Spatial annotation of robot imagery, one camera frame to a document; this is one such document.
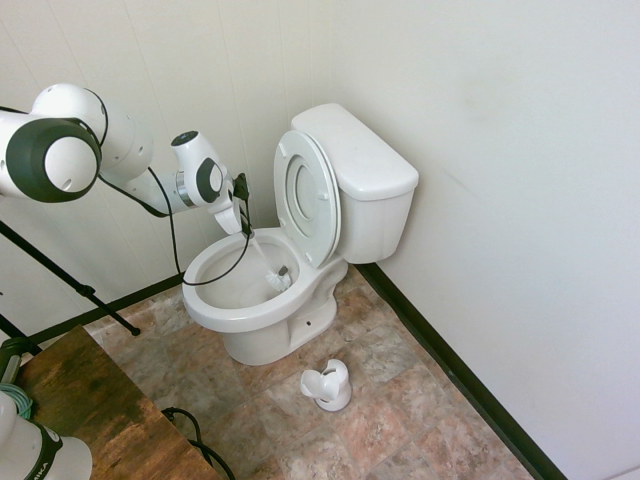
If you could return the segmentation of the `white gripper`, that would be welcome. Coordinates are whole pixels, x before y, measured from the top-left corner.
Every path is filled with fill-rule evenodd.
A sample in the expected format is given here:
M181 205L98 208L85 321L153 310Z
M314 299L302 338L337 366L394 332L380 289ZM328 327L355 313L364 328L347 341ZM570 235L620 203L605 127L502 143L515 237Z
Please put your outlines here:
M232 193L223 192L213 204L215 220L227 234L235 234L241 231L244 235L250 234L250 215L248 202L240 207L239 199Z

